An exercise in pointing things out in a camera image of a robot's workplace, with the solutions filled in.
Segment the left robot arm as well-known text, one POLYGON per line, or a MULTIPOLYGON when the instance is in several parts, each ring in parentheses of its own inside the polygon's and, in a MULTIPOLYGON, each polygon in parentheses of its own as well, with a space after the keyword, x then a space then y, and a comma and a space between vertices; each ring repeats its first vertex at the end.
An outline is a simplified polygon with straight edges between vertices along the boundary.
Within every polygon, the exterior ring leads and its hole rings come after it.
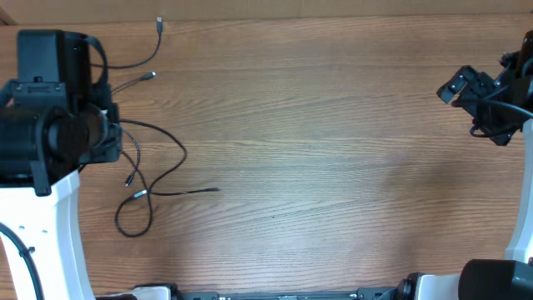
POLYGON ((113 163, 122 131, 91 36, 17 35, 17 77, 1 91, 1 241, 20 299, 92 299, 78 221, 79 168, 113 163))

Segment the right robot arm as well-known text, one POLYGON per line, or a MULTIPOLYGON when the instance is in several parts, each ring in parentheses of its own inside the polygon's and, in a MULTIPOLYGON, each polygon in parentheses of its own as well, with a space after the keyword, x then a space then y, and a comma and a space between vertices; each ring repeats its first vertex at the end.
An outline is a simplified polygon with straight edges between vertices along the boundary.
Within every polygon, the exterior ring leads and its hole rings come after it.
POLYGON ((524 167, 512 230, 501 258, 473 258, 456 273, 413 272, 376 299, 532 300, 532 33, 515 52, 501 55, 501 72, 490 76, 469 65, 441 87, 437 97, 471 116, 469 134, 504 147, 523 144, 524 167))

